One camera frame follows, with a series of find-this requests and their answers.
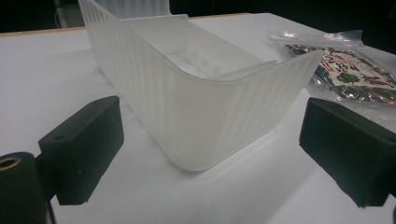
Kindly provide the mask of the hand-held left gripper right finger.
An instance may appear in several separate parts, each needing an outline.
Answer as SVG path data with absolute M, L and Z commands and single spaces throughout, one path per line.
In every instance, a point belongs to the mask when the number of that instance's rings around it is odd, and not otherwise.
M 396 197 L 396 133 L 311 97 L 299 144 L 357 206 L 382 206 Z

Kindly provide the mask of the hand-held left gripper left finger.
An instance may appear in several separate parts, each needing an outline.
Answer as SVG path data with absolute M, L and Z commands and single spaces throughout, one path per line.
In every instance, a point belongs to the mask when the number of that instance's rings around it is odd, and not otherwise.
M 120 98 L 88 103 L 38 141 L 36 164 L 47 200 L 87 202 L 124 142 Z

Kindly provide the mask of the clear printed snack packet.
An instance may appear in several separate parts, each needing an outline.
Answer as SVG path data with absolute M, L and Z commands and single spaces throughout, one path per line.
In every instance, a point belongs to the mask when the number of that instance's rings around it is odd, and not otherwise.
M 308 87 L 313 95 L 396 126 L 396 75 L 363 52 L 360 30 L 319 35 L 272 31 L 268 39 L 290 57 L 323 52 Z

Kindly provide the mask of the translucent white plastic bin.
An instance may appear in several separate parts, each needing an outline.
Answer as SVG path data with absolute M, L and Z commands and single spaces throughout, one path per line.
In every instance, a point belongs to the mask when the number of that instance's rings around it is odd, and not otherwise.
M 168 0 L 78 0 L 94 59 L 165 154 L 203 171 L 282 120 L 322 59 L 265 62 Z

